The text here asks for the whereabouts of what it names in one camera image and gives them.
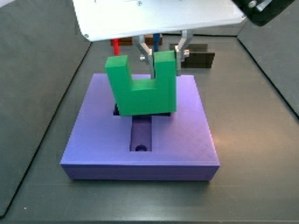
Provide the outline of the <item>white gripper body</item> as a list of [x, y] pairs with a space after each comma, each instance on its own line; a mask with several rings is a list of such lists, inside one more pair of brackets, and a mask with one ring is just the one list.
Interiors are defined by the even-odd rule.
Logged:
[[233, 0], [73, 0], [89, 41], [234, 25], [246, 16]]

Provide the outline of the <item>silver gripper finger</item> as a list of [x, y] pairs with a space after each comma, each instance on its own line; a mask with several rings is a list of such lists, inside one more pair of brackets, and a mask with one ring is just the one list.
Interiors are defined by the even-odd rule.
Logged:
[[183, 30], [182, 31], [182, 38], [175, 46], [175, 56], [177, 56], [177, 75], [182, 75], [182, 62], [190, 56], [190, 50], [187, 49], [190, 43], [193, 41], [193, 31]]
[[150, 74], [151, 78], [154, 79], [155, 78], [154, 51], [145, 41], [139, 42], [135, 46], [142, 53], [141, 60], [150, 66]]

